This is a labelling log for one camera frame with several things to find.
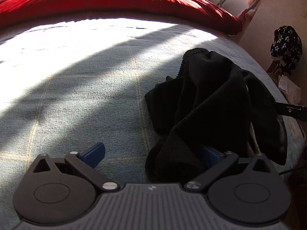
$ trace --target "white logo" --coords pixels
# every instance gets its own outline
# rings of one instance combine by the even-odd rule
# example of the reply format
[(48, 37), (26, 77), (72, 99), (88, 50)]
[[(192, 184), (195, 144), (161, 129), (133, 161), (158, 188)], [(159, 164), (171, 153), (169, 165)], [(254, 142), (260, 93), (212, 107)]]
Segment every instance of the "white logo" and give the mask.
[(153, 190), (156, 190), (156, 189), (157, 189), (157, 187), (156, 187), (156, 186), (154, 186), (154, 185), (151, 185), (150, 187), (148, 187), (148, 189), (149, 189), (149, 190), (151, 190), (151, 191), (153, 191)]

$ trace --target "bed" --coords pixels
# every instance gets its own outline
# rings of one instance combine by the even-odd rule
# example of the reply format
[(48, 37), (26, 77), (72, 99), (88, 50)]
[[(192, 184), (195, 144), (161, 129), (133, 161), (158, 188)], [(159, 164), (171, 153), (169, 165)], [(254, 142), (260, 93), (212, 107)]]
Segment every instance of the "bed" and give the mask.
[[(12, 195), (40, 153), (62, 157), (102, 141), (106, 156), (97, 170), (121, 185), (148, 182), (144, 163), (158, 136), (144, 95), (167, 75), (176, 77), (191, 48), (228, 57), (255, 74), (276, 101), (286, 102), (226, 33), (189, 18), (82, 11), (27, 19), (11, 27), (7, 18), (0, 23), (1, 229), (18, 223)], [(285, 166), (274, 164), (279, 172), (294, 167), (304, 149), (297, 122), (284, 122), (288, 153)]]

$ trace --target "star-patterned fabric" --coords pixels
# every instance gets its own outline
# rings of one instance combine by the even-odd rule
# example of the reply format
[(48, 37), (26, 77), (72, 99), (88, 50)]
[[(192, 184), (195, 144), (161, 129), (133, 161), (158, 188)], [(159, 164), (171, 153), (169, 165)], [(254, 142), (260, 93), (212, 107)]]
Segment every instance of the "star-patterned fabric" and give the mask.
[(274, 32), (274, 43), (271, 46), (271, 56), (280, 57), (284, 62), (283, 73), (291, 75), (302, 56), (302, 42), (291, 26), (282, 26)]

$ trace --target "silver screw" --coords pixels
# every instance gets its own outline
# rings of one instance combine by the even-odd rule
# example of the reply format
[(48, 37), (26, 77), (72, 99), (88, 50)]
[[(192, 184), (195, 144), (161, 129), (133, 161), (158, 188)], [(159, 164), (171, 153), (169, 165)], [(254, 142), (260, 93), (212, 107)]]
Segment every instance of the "silver screw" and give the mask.
[(199, 189), (201, 187), (201, 184), (199, 182), (188, 182), (187, 188), (188, 189)]
[(105, 182), (102, 184), (102, 188), (105, 190), (114, 190), (117, 188), (117, 184), (114, 182)]

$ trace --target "red blanket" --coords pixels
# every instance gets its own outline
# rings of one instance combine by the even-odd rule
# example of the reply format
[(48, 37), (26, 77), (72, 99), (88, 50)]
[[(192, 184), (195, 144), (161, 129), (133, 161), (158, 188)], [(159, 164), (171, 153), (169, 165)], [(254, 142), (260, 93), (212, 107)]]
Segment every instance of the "red blanket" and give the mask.
[(0, 29), (47, 16), (90, 10), (143, 11), (196, 22), (226, 34), (242, 31), (242, 22), (207, 0), (0, 0)]

